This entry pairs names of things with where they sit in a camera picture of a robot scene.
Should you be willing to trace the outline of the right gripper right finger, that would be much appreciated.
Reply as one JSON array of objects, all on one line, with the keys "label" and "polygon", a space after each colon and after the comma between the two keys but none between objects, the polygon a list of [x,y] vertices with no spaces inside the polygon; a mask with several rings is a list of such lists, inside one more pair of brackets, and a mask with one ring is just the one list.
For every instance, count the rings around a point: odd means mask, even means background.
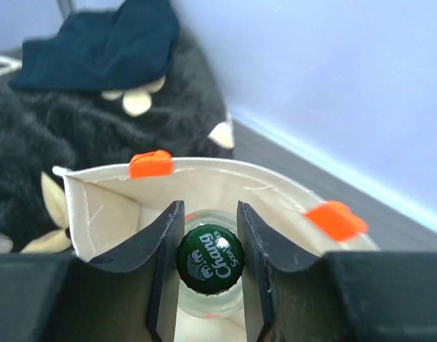
[{"label": "right gripper right finger", "polygon": [[246,255],[243,295],[248,341],[331,341],[331,281],[325,263],[239,202]]}]

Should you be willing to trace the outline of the beige canvas tote bag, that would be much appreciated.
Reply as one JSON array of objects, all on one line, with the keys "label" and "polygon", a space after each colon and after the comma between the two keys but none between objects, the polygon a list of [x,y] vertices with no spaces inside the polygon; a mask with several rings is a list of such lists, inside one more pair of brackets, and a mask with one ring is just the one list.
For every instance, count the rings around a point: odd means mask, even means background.
[{"label": "beige canvas tote bag", "polygon": [[138,155],[129,164],[72,171],[63,178],[76,254],[90,261],[143,230],[173,201],[185,204],[185,228],[236,231],[239,202],[249,203],[282,235],[320,256],[376,249],[367,226],[342,203],[326,201],[272,170],[235,160]]}]

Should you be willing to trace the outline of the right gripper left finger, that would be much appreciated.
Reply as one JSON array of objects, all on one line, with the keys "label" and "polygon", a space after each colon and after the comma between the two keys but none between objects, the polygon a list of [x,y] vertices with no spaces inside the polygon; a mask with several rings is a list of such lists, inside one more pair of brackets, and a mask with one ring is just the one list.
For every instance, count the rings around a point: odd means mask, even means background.
[{"label": "right gripper left finger", "polygon": [[184,203],[174,201],[149,226],[90,260],[102,278],[93,294],[87,341],[173,341],[175,257],[183,236]]}]

